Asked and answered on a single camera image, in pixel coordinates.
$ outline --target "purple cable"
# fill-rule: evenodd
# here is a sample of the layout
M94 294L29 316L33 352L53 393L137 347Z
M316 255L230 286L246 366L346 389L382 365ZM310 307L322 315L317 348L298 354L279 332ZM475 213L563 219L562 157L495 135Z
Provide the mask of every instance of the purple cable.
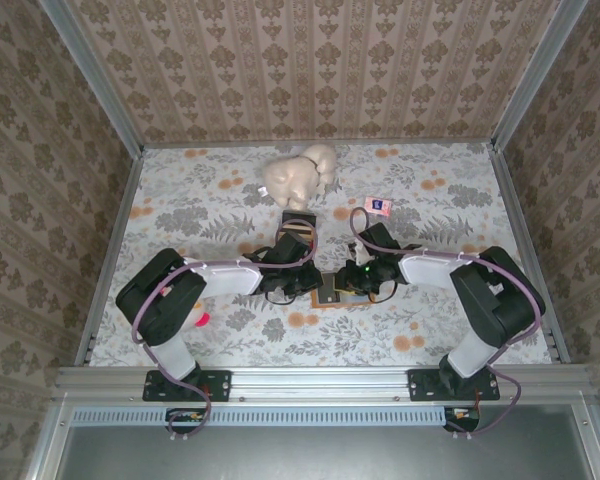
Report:
M144 347L144 351L147 353L147 355L149 355L149 358L151 358L151 360L158 366L160 373L162 373L162 375L167 380L169 380L171 383L174 383L180 387L192 390L193 392L200 395L202 397L202 399L205 401L205 404L206 404L205 415L202 418L202 421L200 422L200 424L196 428L194 428L188 435L195 435L196 433L198 433L204 427L204 425L207 423L207 421L209 420L209 417L211 415L211 399L209 398L209 396L206 393L204 393L198 387L196 387L195 385L181 382L180 380L178 380L175 377L173 377L172 375L170 375L162 367L162 365L160 365L160 362L155 357L153 352L151 352L150 348L147 346L147 344L144 342L144 340L142 340L138 336L138 326L140 325L140 321L142 320L142 317L144 317L145 313L147 313L147 309L149 308L149 305L151 305L151 302L153 302L153 300L155 300L155 298L160 294L162 289L164 287L166 287L171 281L173 281L174 278L178 277L179 275L182 275L184 272L187 272L191 269L194 269L194 268L205 269L207 267L218 267L218 266L221 266L221 267L239 266L242 268L257 270L258 268L294 268L294 267L299 267L299 266L307 263L308 261L313 259L313 257L316 254L316 250L318 248L318 232L315 229L315 227L313 225L311 225L309 222L307 222L305 220L300 220L300 219L288 220L288 221L284 222L282 225L280 225L280 229L282 227L284 227L285 225L288 225L291 223L299 223L302 225L306 225L313 231L313 248L311 249L311 251L309 252L308 255L301 258L297 262L274 264L274 263L253 263L248 260L244 260L244 261L243 260L233 260L233 261L218 260L218 261L209 261L209 262L194 262L194 263L190 263L188 265L183 265L182 267L176 268L173 272L171 272L169 275L167 275L160 283L158 283L156 288L153 289L153 291L149 294L147 299L144 301L144 303L138 310L138 313L136 314L135 319L133 320L133 324L131 325L131 340L133 341L133 343L135 343L137 345L142 345ZM169 419L169 423L167 426L169 433L171 433L172 435L177 435L173 431L173 425L172 425L173 419L177 416L179 416L179 415L176 414L175 416L172 416Z
M502 412L498 416L498 418L496 418L493 422L491 422L486 427L481 428L480 430L476 430L476 431L472 432L471 434L466 432L463 428L459 427L458 425L456 425L452 422L448 422L452 427L457 428L462 432L465 432L467 434L467 436L479 435L481 433L488 432L493 427L495 427L497 424L499 424L504 419L504 417L506 417L509 414L511 409L513 409L513 407L516 405L516 403L518 403L518 400L520 399L520 396L522 395L522 385L520 385L520 383L517 380L515 380L514 378L511 378L508 375L498 372L495 368L492 367L492 364L498 358L500 358L500 356L507 350L507 348L509 348L514 343L519 342L520 340L523 340L523 339L533 335L542 326L542 323L541 323L542 322L542 313L540 313L540 307L538 305L538 302L534 298L531 291L520 280L518 280L514 275L507 272L502 267L499 267L498 265L488 262L487 260L483 260L481 258L474 257L472 255L449 253L449 252L435 252L435 251L430 251L430 250L422 250L422 251L419 251L416 253L413 250L395 250L395 249L391 249L391 248L378 247L378 246L374 245L373 243L366 241L356 231L355 226L353 225L353 218L355 216L356 211L361 211L364 213L365 230L369 227L369 213L362 207L356 207L351 211L351 216L349 217L349 225L351 227L351 231L353 232L356 239L358 239L363 245L365 245L369 248L372 248L374 250L377 250L379 252L393 253L393 254L399 253L399 254L402 254L405 256L410 256L410 257L430 256L430 257L438 257L438 258L459 258L459 259L467 260L470 262L476 262L476 263L479 263L480 265L483 265L483 266L493 270L496 273L499 273L503 277L505 277L507 280L509 280L511 283L513 283L516 287L518 287L518 289L524 294L524 296L527 297L527 300L529 300L529 303L531 304L531 308L533 309L533 314L534 314L533 325L531 325L531 328L527 329L525 332L521 333L517 337L515 337L515 338L509 340L507 343L505 343L495 354L493 354L493 356L487 362L487 369L491 373L493 373L494 375L496 375L504 380L507 380L507 381L513 383L516 386L517 392L516 392L515 396L513 397L513 399L511 400L511 403L507 406L507 408L504 410L504 412Z

